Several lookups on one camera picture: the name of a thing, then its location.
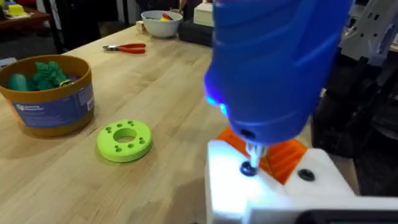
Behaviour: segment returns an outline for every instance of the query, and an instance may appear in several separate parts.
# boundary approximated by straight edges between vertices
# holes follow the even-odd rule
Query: blue led light
[[[226,106],[224,104],[220,104],[220,110],[223,115],[228,116],[228,113],[226,111]]]
[[[215,99],[213,99],[211,96],[206,96],[206,101],[210,105],[218,105],[218,102]]]

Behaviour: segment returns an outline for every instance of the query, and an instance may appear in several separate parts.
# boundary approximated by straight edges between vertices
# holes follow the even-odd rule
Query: pliers
[[[106,45],[102,47],[105,51],[121,51],[132,54],[145,53],[145,44]]]

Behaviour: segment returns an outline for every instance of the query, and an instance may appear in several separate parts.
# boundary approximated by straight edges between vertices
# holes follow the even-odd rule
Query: white machine
[[[296,223],[309,210],[398,210],[395,198],[356,196],[321,149],[308,149],[285,185],[261,169],[254,177],[243,175],[239,168],[246,160],[224,141],[208,143],[207,224]],[[314,180],[302,179],[303,169]]]

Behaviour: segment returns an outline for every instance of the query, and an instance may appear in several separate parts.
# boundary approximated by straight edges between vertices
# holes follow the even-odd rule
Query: orange 3d printed part
[[[217,139],[226,141],[240,153],[249,157],[246,152],[246,143],[233,133],[230,127],[224,129]],[[267,156],[261,158],[260,168],[281,184],[285,184],[305,151],[307,147],[295,139],[275,144],[268,148]]]

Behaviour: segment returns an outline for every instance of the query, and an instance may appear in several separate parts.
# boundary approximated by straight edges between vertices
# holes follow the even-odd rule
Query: white bowl
[[[173,21],[159,21],[159,19],[163,18],[163,13],[169,15]],[[182,16],[180,14],[170,11],[147,11],[141,13],[141,17],[145,29],[155,37],[161,38],[175,35],[182,21]]]

